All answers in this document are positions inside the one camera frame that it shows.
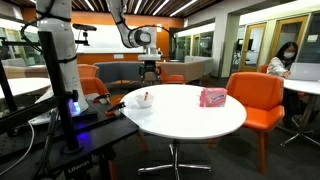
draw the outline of face mask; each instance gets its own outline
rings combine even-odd
[[[295,53],[291,53],[291,52],[284,52],[284,54],[283,54],[283,56],[284,56],[286,59],[290,59],[290,58],[292,58],[294,55],[295,55]]]

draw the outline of bowl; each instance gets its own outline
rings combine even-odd
[[[142,94],[136,95],[136,101],[138,105],[142,108],[150,107],[152,105],[153,100],[154,100],[154,96],[152,94],[148,94],[146,99],[145,99],[145,95],[142,95]]]

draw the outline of pink box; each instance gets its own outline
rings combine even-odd
[[[227,98],[224,88],[203,88],[200,95],[200,107],[223,107]]]

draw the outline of wooden ceiling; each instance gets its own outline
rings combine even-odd
[[[4,0],[10,4],[16,5],[22,8],[34,8],[35,4],[30,0]],[[107,7],[106,0],[88,0],[93,6],[95,12],[110,12]],[[163,8],[156,14],[156,16],[170,17],[179,8],[188,4],[192,0],[169,0]],[[180,11],[172,17],[185,18],[192,14],[195,14],[203,9],[213,6],[223,0],[197,0],[189,7]],[[128,0],[127,1],[127,13],[134,14],[139,0]],[[159,6],[165,3],[166,0],[141,0],[137,15],[152,16]],[[73,11],[92,11],[87,5],[85,0],[72,0]]]

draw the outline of white table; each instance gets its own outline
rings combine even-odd
[[[300,80],[288,80],[284,79],[284,87],[290,90],[304,92],[309,94],[307,107],[303,113],[302,121],[299,126],[298,132],[293,132],[291,130],[286,130],[287,132],[294,133],[295,135],[290,139],[286,140],[285,142],[281,143],[282,146],[285,146],[292,140],[296,139],[297,137],[303,137],[312,143],[320,146],[320,143],[311,139],[310,137],[306,136],[305,128],[308,124],[310,115],[313,111],[313,107],[317,101],[318,95],[320,95],[320,82],[318,81],[300,81]]]
[[[246,119],[245,108],[234,98],[227,96],[225,107],[200,107],[202,87],[190,85],[156,85],[127,94],[122,101],[123,114],[135,122],[142,131],[173,139],[170,146],[172,164],[142,168],[138,173],[173,167],[179,179],[178,167],[211,170],[206,165],[178,163],[178,144],[181,139],[209,139],[229,134],[242,126]],[[149,108],[141,108],[135,100],[137,93],[155,96]]]
[[[51,85],[48,78],[17,78],[8,79],[12,96],[31,93]],[[0,99],[4,99],[2,88],[0,88]]]
[[[33,65],[33,66],[28,66],[29,68],[43,68],[43,67],[47,67],[46,65]]]
[[[169,62],[178,63],[180,60],[169,60]]]

